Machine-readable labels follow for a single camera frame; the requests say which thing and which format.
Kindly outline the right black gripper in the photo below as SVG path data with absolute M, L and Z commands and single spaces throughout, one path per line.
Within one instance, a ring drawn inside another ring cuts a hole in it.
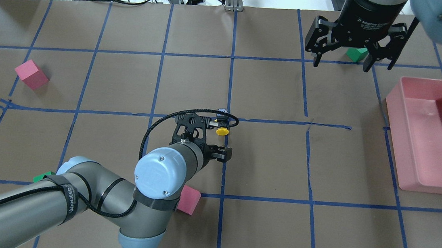
M 305 38 L 304 49 L 318 67 L 325 53 L 341 47 L 366 48 L 362 68 L 369 72 L 375 62 L 388 59 L 391 70 L 409 39 L 407 24 L 394 21 L 404 4 L 346 0 L 336 21 L 317 16 Z

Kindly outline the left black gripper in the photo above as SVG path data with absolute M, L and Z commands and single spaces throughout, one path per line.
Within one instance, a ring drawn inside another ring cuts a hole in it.
M 226 116 L 205 117 L 205 121 L 205 125 L 208 127 L 230 127 L 230 117 Z M 181 153 L 189 163 L 197 163 L 198 165 L 207 165 L 210 160 L 226 163 L 233 154 L 232 148 L 206 145 L 205 139 L 195 137 L 194 133 L 188 131 L 176 131 L 168 147 Z

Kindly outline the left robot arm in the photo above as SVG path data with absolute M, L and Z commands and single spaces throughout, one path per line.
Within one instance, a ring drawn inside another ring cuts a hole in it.
M 226 163 L 232 157 L 232 148 L 207 143 L 207 131 L 228 134 L 238 124 L 225 111 L 174 112 L 148 127 L 134 182 L 75 156 L 55 174 L 1 194 L 0 248 L 16 248 L 88 210 L 118 227 L 122 248 L 157 248 L 187 195 L 186 183 L 209 161 Z

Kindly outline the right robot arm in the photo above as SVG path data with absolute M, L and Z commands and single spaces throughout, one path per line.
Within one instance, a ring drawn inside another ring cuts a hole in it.
M 304 49 L 314 56 L 314 67 L 324 53 L 347 47 L 367 49 L 365 73 L 383 59 L 392 69 L 418 25 L 442 44 L 442 0 L 345 0 L 336 21 L 314 19 Z

